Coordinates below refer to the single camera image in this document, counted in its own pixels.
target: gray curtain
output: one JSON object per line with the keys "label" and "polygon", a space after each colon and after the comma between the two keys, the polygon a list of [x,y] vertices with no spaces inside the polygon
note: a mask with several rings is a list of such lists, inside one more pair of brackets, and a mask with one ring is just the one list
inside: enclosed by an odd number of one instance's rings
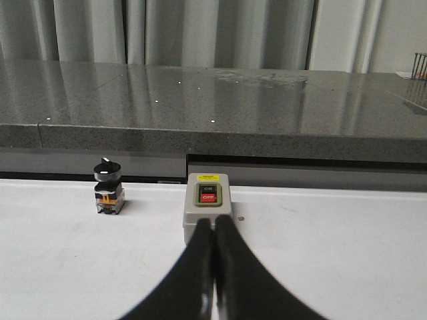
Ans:
{"label": "gray curtain", "polygon": [[304,69],[314,0],[0,0],[0,55]]}

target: gray countertop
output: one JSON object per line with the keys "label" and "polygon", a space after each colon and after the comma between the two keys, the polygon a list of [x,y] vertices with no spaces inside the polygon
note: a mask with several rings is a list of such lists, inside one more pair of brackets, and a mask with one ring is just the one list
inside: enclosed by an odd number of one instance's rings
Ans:
{"label": "gray countertop", "polygon": [[391,73],[1,60],[0,147],[427,163],[427,88]]}

